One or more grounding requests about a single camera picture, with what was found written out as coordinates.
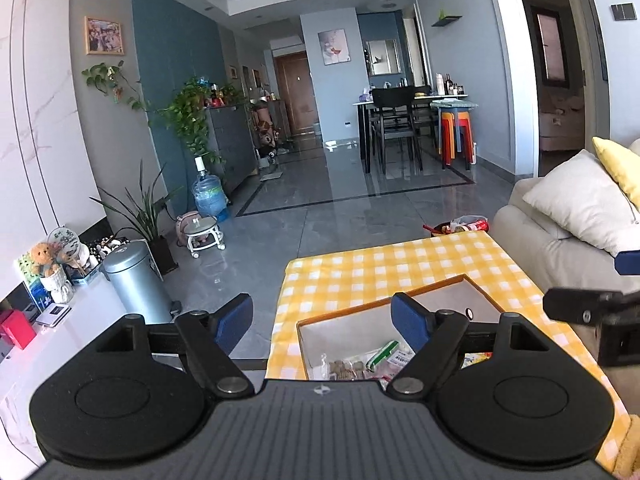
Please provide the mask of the framed art picture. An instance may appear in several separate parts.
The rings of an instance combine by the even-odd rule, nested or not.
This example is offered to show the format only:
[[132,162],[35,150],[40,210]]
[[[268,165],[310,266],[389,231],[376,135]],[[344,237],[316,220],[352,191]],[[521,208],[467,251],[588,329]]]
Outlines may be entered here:
[[318,38],[323,64],[325,66],[348,63],[352,60],[344,29],[332,29],[319,32]]

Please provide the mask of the grey sideboard cabinet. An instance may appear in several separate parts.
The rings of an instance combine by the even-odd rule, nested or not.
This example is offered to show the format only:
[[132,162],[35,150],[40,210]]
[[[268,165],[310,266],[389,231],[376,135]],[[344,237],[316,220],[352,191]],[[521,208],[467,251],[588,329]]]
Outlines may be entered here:
[[254,142],[244,106],[206,110],[208,149],[219,157],[213,173],[220,177],[227,195],[257,168]]

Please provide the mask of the green raisin bag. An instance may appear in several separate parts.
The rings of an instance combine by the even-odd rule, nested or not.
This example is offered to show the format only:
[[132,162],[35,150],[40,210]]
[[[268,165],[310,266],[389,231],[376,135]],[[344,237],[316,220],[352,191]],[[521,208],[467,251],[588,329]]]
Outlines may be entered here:
[[399,348],[398,340],[391,340],[387,344],[384,344],[383,347],[376,350],[372,356],[366,362],[366,370],[370,373],[374,373],[376,368],[386,361],[390,356],[392,356]]

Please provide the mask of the hanging green vine plant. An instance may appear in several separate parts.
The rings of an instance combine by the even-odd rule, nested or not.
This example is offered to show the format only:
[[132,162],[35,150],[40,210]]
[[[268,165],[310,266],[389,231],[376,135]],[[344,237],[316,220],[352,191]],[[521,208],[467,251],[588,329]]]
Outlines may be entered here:
[[206,167],[221,164],[224,158],[218,148],[209,146],[206,112],[223,107],[238,107],[246,103],[244,94],[234,84],[214,84],[206,77],[191,77],[161,106],[154,106],[142,96],[142,83],[134,84],[125,76],[124,62],[116,65],[94,64],[81,72],[85,84],[125,104],[130,110],[143,110],[150,127],[164,124],[194,156],[200,156]]

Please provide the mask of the black dining table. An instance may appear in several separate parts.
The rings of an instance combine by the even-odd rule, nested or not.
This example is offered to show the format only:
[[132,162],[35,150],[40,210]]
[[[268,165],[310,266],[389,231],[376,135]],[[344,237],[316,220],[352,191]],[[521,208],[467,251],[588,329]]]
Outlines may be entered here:
[[460,96],[422,96],[413,87],[374,89],[354,104],[358,118],[358,145],[365,172],[378,155],[386,169],[386,143],[407,143],[409,156],[420,162],[420,130],[431,128],[440,163],[447,168],[458,153],[466,169],[474,162],[470,111],[476,105]]

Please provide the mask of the orange cardboard box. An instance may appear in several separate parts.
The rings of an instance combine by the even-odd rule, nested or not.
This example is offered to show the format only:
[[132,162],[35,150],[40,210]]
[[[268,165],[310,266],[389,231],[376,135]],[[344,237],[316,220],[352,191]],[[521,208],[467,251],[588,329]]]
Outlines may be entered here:
[[[465,274],[410,290],[408,295],[427,310],[453,310],[474,322],[496,322],[503,312]],[[402,350],[409,348],[393,326],[389,299],[306,318],[296,324],[296,330],[304,377],[310,380],[327,380],[335,361],[364,363],[393,340]]]

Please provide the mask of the brown entrance door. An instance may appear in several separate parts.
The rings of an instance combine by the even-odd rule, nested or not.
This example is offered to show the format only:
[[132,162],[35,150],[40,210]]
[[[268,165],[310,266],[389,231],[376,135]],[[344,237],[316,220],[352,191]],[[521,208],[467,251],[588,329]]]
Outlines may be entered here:
[[313,133],[319,121],[314,85],[305,51],[274,59],[280,98],[294,136]]

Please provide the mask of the teddy bear toy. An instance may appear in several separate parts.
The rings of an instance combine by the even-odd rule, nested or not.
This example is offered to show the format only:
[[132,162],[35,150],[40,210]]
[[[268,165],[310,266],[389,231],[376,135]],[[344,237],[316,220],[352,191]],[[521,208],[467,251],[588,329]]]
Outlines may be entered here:
[[32,273],[40,278],[50,278],[60,268],[53,249],[48,243],[41,242],[35,245],[30,250],[30,258],[32,258]]

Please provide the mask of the black dining chair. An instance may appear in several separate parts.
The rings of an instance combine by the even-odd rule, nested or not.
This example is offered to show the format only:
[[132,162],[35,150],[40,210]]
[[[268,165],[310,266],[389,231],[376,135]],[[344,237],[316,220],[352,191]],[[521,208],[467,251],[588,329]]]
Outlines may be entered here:
[[418,140],[418,128],[413,115],[415,86],[374,89],[371,92],[375,107],[372,119],[373,134],[378,142],[378,163],[382,174],[386,174],[386,144],[388,141],[406,141],[410,160],[423,169]]

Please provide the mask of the white tv console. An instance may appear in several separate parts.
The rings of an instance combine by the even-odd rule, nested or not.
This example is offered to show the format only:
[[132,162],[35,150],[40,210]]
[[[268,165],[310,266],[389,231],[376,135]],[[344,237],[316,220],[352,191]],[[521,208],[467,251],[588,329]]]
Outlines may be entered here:
[[99,276],[78,288],[70,313],[43,328],[1,362],[1,477],[24,479],[44,462],[29,418],[35,390],[96,336],[125,314],[111,283]]

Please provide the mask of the framed photo on wall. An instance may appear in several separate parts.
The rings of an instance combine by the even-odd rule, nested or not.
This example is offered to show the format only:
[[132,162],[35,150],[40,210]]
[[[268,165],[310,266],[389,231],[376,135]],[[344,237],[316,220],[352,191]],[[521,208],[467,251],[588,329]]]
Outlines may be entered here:
[[124,55],[122,25],[119,22],[86,16],[85,46],[88,55]]

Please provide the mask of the cream pillow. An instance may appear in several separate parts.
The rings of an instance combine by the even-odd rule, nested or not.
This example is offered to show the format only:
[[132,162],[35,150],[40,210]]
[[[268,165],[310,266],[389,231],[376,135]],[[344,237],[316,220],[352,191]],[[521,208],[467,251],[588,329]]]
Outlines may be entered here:
[[578,240],[615,257],[639,248],[639,211],[586,150],[555,167],[523,196]]

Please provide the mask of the yellow plush blanket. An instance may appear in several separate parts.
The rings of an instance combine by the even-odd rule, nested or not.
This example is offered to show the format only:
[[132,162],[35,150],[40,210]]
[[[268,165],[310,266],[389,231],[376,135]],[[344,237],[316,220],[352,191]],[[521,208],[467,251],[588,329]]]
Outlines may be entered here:
[[640,418],[630,416],[630,426],[618,452],[614,477],[620,480],[639,480],[640,476]]

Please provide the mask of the yellow pillow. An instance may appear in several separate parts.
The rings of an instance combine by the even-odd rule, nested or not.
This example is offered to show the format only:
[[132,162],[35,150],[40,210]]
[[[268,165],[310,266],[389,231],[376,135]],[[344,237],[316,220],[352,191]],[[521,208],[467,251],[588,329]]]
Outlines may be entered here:
[[612,140],[594,136],[591,139],[597,158],[608,174],[626,194],[628,200],[640,208],[640,140],[625,148]]

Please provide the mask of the clear bag white candies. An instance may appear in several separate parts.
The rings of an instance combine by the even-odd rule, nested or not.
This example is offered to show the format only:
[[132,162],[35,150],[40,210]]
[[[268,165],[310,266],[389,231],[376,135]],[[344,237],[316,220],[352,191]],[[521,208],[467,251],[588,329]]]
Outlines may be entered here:
[[367,379],[368,369],[365,356],[330,360],[326,354],[321,356],[321,364],[316,375],[330,382],[354,382]]

